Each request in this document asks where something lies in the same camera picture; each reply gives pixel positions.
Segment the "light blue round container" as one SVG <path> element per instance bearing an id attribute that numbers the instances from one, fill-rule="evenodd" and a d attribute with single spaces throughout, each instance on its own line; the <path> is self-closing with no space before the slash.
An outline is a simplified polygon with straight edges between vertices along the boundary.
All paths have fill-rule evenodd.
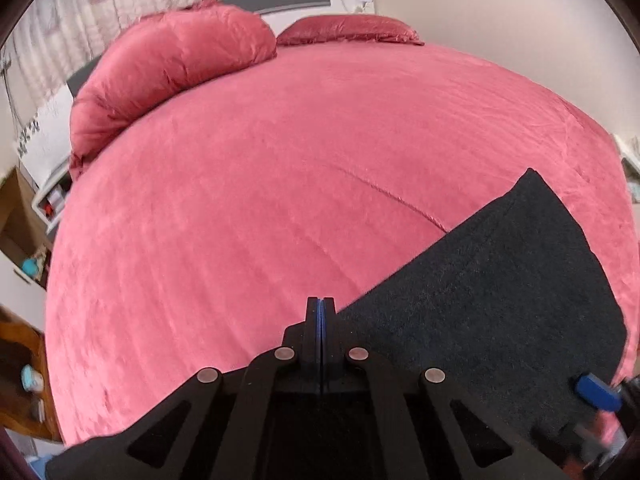
<path id="1" fill-rule="evenodd" d="M 21 383 L 26 392 L 43 393 L 44 382 L 43 374 L 38 372 L 31 365 L 25 365 L 21 370 Z"/>

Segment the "small dark pink pillow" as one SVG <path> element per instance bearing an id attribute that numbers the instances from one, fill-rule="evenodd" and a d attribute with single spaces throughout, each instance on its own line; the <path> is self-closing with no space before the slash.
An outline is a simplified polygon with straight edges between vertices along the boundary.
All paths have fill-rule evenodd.
<path id="1" fill-rule="evenodd" d="M 306 16 L 277 36 L 279 47 L 306 46 L 337 41 L 386 42 L 423 46 L 419 34 L 396 18 L 374 14 Z"/>

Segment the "pink velvet bed cover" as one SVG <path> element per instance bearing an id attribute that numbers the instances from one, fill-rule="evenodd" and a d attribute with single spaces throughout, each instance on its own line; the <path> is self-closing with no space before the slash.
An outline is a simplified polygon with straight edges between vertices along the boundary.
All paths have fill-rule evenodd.
<path id="1" fill-rule="evenodd" d="M 245 365 L 311 295 L 347 306 L 527 169 L 601 263 L 626 375 L 639 255 L 623 170 L 611 136 L 551 90 L 434 44 L 334 42 L 173 96 L 68 196 L 46 303 L 64 440 L 124 429 L 203 366 Z"/>

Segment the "black knitted cloth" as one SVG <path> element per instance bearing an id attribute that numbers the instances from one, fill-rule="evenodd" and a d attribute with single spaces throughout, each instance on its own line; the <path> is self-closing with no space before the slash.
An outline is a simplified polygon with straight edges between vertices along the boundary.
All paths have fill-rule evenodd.
<path id="1" fill-rule="evenodd" d="M 441 368 L 524 436 L 593 422 L 570 381 L 612 379 L 627 339 L 582 228 L 532 170 L 341 319 L 402 370 Z"/>

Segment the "white grey nightstand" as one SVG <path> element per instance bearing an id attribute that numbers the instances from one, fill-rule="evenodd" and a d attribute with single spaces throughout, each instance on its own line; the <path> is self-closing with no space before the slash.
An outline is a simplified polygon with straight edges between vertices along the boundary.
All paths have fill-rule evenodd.
<path id="1" fill-rule="evenodd" d="M 52 170 L 32 199 L 32 210 L 43 222 L 49 240 L 55 238 L 72 185 L 70 158 L 67 157 Z"/>

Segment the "wooden white cabinet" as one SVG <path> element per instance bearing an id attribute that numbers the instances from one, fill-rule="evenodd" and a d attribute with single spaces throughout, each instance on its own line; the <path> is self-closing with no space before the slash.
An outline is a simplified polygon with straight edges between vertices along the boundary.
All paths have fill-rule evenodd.
<path id="1" fill-rule="evenodd" d="M 26 181 L 11 170 L 1 183 L 1 426 L 60 443 L 44 341 L 46 290 L 22 270 L 38 252 L 50 258 L 50 244 L 30 210 L 30 198 Z M 43 393 L 23 389 L 25 365 L 43 374 Z"/>

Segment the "patterned pink white curtain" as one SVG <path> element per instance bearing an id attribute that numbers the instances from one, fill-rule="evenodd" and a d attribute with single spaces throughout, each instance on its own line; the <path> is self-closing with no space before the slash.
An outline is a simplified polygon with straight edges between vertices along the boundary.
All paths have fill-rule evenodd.
<path id="1" fill-rule="evenodd" d="M 39 106 L 142 16 L 198 0 L 34 0 L 9 36 L 12 65 Z"/>

